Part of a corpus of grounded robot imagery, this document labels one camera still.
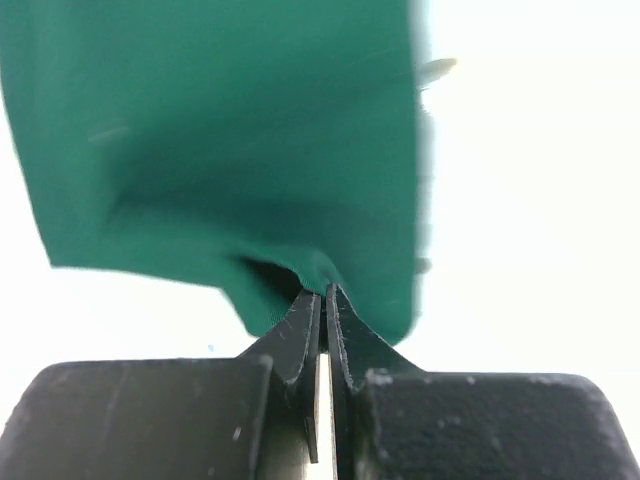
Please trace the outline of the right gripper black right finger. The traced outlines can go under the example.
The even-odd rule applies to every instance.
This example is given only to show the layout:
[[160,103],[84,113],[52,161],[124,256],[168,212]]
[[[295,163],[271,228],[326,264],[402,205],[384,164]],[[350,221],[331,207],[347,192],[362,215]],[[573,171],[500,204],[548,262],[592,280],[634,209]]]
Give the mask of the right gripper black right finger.
[[434,373],[326,296],[340,479],[625,480],[639,475],[613,408],[568,374]]

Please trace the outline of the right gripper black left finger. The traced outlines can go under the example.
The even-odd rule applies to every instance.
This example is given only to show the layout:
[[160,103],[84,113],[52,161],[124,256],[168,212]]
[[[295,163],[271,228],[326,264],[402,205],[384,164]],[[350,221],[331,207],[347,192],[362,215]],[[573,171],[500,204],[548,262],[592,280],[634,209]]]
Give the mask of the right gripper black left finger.
[[1,436],[4,480],[301,479],[318,459],[321,299],[234,358],[67,362]]

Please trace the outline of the dark green surgical cloth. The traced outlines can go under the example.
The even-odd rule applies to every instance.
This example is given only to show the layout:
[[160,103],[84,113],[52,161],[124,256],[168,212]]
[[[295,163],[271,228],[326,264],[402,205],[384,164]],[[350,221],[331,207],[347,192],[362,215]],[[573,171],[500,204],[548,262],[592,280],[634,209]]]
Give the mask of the dark green surgical cloth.
[[217,287],[254,335],[342,287],[415,317],[407,1],[5,1],[1,84],[49,261]]

